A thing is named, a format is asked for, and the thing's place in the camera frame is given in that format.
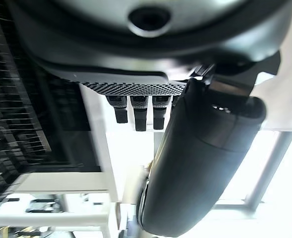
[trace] metal bar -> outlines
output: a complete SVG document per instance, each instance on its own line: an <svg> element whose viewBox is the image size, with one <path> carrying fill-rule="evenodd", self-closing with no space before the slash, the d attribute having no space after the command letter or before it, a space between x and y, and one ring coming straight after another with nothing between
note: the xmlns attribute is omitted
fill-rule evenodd
<svg viewBox="0 0 292 238"><path fill-rule="evenodd" d="M291 142L292 131L282 131L256 186L245 199L245 205L249 210L257 209Z"/></svg>
<svg viewBox="0 0 292 238"><path fill-rule="evenodd" d="M108 214L31 213L0 215L0 227L86 227L104 226Z"/></svg>

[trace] black connector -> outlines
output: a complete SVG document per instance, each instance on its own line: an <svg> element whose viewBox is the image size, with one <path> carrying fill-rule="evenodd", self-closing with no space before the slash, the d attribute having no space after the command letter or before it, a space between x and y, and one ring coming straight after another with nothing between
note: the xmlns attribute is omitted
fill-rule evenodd
<svg viewBox="0 0 292 238"><path fill-rule="evenodd" d="M154 112L154 129L162 130L165 124L165 114L171 96L153 96L152 106Z"/></svg>
<svg viewBox="0 0 292 238"><path fill-rule="evenodd" d="M40 237L41 236L41 232L40 231L32 231L32 232L21 232L18 231L15 233L16 237L22 237L22 236L26 236L26 237Z"/></svg>
<svg viewBox="0 0 292 238"><path fill-rule="evenodd" d="M146 131L148 96L131 96L130 102L134 108L136 131Z"/></svg>
<svg viewBox="0 0 292 238"><path fill-rule="evenodd" d="M127 117L127 97L126 96L106 96L107 101L115 110L117 123L128 123Z"/></svg>

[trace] black rubber cover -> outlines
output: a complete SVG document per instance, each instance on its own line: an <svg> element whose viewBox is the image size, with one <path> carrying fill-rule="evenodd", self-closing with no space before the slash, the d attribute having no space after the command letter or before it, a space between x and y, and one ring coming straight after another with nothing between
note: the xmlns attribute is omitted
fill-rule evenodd
<svg viewBox="0 0 292 238"><path fill-rule="evenodd" d="M141 217L149 233L178 237L197 224L222 195L265 119L258 98L234 115L213 108L204 91L191 79L172 113Z"/></svg>

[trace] black plastic component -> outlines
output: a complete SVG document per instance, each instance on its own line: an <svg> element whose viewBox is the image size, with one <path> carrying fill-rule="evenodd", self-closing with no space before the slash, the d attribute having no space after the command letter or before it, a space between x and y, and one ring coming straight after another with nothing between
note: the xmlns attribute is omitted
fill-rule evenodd
<svg viewBox="0 0 292 238"><path fill-rule="evenodd" d="M258 98L234 114L213 108L205 94L204 83L189 80L158 149L139 208L151 234L178 237L209 212L265 119Z"/></svg>
<svg viewBox="0 0 292 238"><path fill-rule="evenodd" d="M17 237L21 237L21 236L26 236L26 237L40 237L41 236L41 232L40 231L32 231L32 232L21 232L18 231L15 233L15 235Z"/></svg>
<svg viewBox="0 0 292 238"><path fill-rule="evenodd" d="M136 131L147 129L147 109L134 109Z"/></svg>
<svg viewBox="0 0 292 238"><path fill-rule="evenodd" d="M8 198L7 202L19 202L20 198Z"/></svg>
<svg viewBox="0 0 292 238"><path fill-rule="evenodd" d="M154 129L162 130L165 124L165 114L171 96L153 96L152 106L154 114Z"/></svg>
<svg viewBox="0 0 292 238"><path fill-rule="evenodd" d="M146 131L148 97L147 96L130 97L130 102L132 107L134 108L136 131Z"/></svg>
<svg viewBox="0 0 292 238"><path fill-rule="evenodd" d="M214 24L154 41L83 21L51 0L6 2L28 52L77 69L73 72L81 67L166 72L197 60L260 61L279 49L292 17L292 0L253 0Z"/></svg>
<svg viewBox="0 0 292 238"><path fill-rule="evenodd" d="M30 201L30 203L38 203L38 202L58 202L58 199L54 199L54 198L38 198L38 199L33 199Z"/></svg>
<svg viewBox="0 0 292 238"><path fill-rule="evenodd" d="M54 209L43 210L43 209L27 209L27 213L53 213Z"/></svg>
<svg viewBox="0 0 292 238"><path fill-rule="evenodd" d="M106 96L109 104L114 107L117 123L128 123L127 117L127 97L126 96Z"/></svg>
<svg viewBox="0 0 292 238"><path fill-rule="evenodd" d="M253 62L243 65L237 64L218 64L215 66L210 84L210 91L214 93L214 97L218 94L218 103L244 104L254 88L257 76L261 72L266 72L272 75L277 75L280 66L280 52L276 52L273 56L268 57L259 62Z"/></svg>

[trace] window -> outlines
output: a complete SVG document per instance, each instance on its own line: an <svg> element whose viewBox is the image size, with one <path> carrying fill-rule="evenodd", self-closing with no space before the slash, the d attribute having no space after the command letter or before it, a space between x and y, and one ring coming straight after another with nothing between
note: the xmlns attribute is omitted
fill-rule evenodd
<svg viewBox="0 0 292 238"><path fill-rule="evenodd" d="M268 161L279 132L262 130L256 135L238 171L225 189L220 200L243 200L255 186Z"/></svg>

